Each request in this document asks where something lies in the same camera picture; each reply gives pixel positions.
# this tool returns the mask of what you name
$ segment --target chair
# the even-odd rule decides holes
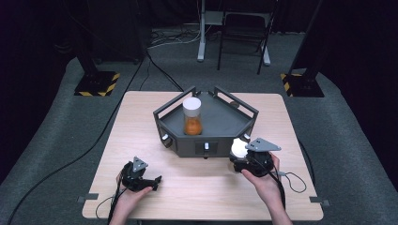
[[[277,6],[278,0],[223,1],[222,34],[217,70],[220,70],[225,40],[250,41],[258,43],[256,52],[260,51],[261,57],[257,74],[260,74]]]

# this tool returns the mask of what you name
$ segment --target hand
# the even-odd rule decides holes
[[[123,184],[120,184],[120,189],[125,188],[126,187],[124,187]],[[152,187],[146,187],[138,192],[133,192],[129,189],[126,189],[123,194],[119,196],[110,224],[125,224],[129,214],[135,209],[138,202],[141,201],[150,191],[152,191]]]
[[[279,159],[272,153],[271,157],[275,168],[279,170]],[[283,208],[278,183],[269,174],[256,177],[248,170],[242,170],[242,174],[254,185],[258,196],[260,196],[261,200],[266,204],[271,214],[273,224],[292,224]]]

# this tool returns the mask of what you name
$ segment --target gray carpet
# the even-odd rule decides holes
[[[198,42],[152,48],[153,61],[182,87],[212,90],[220,85],[229,92],[278,93],[283,96],[298,139],[314,166],[318,196],[329,200],[324,218],[296,224],[398,224],[398,194],[378,161],[372,146],[347,106],[339,89],[322,74],[317,76],[325,97],[288,97],[281,73],[287,72],[303,35],[270,37],[270,67],[256,75],[258,58],[226,54],[217,67],[218,40],[208,41],[206,59],[196,61]],[[106,224],[86,219],[78,196],[88,192],[115,117],[100,138],[124,91],[178,91],[146,58],[139,65],[106,62],[99,70],[120,72],[108,97],[76,97],[74,88],[83,76],[73,59],[36,136],[0,187],[0,224],[6,224],[21,198],[46,175],[88,153],[45,179],[23,201],[12,224]],[[266,222],[143,221],[143,224],[267,224]]]

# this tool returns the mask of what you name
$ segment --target glass jar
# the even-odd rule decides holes
[[[187,135],[199,135],[202,133],[202,121],[200,108],[202,102],[197,97],[187,97],[182,102],[184,109],[184,133]]]

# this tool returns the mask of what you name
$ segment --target yellow and black hazard tape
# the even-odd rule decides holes
[[[292,76],[296,76],[296,77],[301,77],[301,74],[292,74]],[[286,92],[286,94],[289,97],[293,97],[293,93],[292,93],[292,89],[291,86],[287,80],[287,75],[286,74],[281,74],[281,78],[282,78],[282,82],[283,82],[283,87],[284,87],[284,91]]]
[[[112,91],[115,89],[117,79],[119,79],[120,73],[116,73],[114,77],[112,78],[112,82],[109,84],[108,88],[106,91],[100,91],[100,92],[89,92],[89,91],[82,91],[82,92],[75,92],[75,96],[85,96],[85,97],[95,97],[95,96],[110,96],[112,94]]]

